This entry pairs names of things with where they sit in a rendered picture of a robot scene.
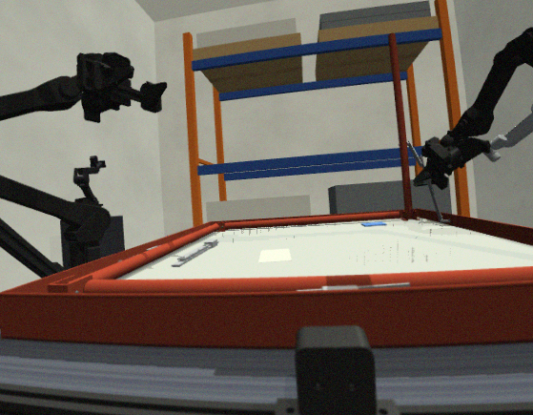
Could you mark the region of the white rectangular label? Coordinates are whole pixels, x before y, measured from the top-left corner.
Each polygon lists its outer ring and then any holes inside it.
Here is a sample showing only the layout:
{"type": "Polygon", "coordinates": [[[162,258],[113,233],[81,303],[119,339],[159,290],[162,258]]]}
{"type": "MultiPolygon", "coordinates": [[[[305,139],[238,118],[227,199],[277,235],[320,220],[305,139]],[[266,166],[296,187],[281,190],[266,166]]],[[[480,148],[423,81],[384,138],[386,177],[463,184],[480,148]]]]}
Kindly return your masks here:
{"type": "Polygon", "coordinates": [[[259,262],[291,260],[289,249],[261,251],[259,262]]]}

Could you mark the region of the reddish-brown table edge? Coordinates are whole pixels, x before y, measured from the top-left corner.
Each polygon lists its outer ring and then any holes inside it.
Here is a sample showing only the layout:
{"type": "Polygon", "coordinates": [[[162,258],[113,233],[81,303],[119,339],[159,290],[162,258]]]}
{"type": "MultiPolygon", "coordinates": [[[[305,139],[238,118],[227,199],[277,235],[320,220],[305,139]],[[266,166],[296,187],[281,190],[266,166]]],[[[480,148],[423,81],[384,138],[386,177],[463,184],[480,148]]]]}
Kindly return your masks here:
{"type": "Polygon", "coordinates": [[[215,222],[210,221],[0,292],[1,339],[110,345],[296,349],[304,326],[356,325],[371,348],[533,342],[533,280],[237,293],[48,293],[215,222]],[[9,293],[16,292],[16,293],[9,293]]]}

